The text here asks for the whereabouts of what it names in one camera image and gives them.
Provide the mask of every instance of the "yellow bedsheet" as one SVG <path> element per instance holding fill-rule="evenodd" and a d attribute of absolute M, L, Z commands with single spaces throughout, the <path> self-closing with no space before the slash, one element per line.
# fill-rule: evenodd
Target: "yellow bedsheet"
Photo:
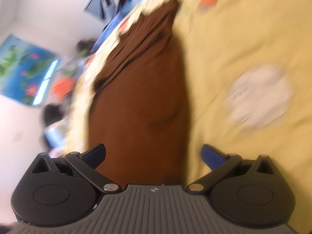
<path fill-rule="evenodd" d="M 140 12 L 164 0 L 145 0 L 130 14 L 126 30 Z M 200 149 L 209 143 L 245 159 L 268 154 L 296 196 L 290 225 L 299 233 L 312 229 L 312 0 L 219 0 L 208 10 L 200 0 L 181 0 L 174 32 L 185 50 L 191 103 L 188 181 L 209 170 Z M 86 150 L 92 82 L 120 30 L 104 42 L 78 81 L 66 152 Z M 233 122 L 226 98 L 231 83 L 249 68 L 273 63 L 293 89 L 285 114 L 263 128 L 244 129 Z"/>

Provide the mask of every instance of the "blue poster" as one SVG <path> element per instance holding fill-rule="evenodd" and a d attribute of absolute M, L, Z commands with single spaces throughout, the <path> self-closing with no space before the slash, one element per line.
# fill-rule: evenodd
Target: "blue poster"
<path fill-rule="evenodd" d="M 0 46 L 0 93 L 26 105 L 40 105 L 59 59 L 10 35 Z"/>

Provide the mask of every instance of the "blue cloth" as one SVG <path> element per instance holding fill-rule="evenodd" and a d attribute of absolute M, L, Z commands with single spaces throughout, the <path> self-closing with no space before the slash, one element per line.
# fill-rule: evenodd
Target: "blue cloth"
<path fill-rule="evenodd" d="M 108 38 L 108 36 L 113 32 L 116 26 L 122 21 L 124 18 L 124 13 L 121 11 L 117 13 L 117 15 L 113 18 L 113 20 L 108 24 L 106 29 L 102 32 L 99 39 L 95 42 L 94 46 L 91 49 L 91 53 L 95 53 L 99 47 L 103 44 L 103 42 Z"/>
<path fill-rule="evenodd" d="M 57 128 L 46 129 L 44 133 L 52 148 L 65 146 L 65 138 Z"/>
<path fill-rule="evenodd" d="M 99 39 L 96 41 L 94 46 L 91 49 L 91 53 L 95 53 L 99 47 L 104 43 L 108 36 L 113 32 L 117 25 L 124 19 L 124 17 L 140 2 L 141 0 L 126 0 L 121 10 L 113 18 L 112 21 L 108 24 L 106 29 L 102 32 Z"/>

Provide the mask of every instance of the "bed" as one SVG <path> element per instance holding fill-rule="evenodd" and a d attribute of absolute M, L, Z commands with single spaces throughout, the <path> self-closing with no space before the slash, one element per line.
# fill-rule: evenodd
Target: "bed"
<path fill-rule="evenodd" d="M 136 6 L 92 57 L 74 91 L 64 153 L 87 150 L 92 83 L 119 34 L 164 1 Z M 200 159 L 204 143 L 245 159 L 268 154 L 296 196 L 290 225 L 306 234 L 312 229 L 312 0 L 218 0 L 205 10 L 201 0 L 181 1 L 174 33 L 185 50 L 191 104 L 188 183 L 209 172 Z"/>

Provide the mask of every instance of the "brown blanket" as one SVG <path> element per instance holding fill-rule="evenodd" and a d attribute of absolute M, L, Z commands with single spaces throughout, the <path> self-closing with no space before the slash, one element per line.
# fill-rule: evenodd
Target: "brown blanket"
<path fill-rule="evenodd" d="M 97 171 L 128 183 L 181 184 L 189 107 L 182 50 L 172 35 L 171 0 L 141 15 L 97 76 L 89 114 L 89 147 L 106 146 Z"/>

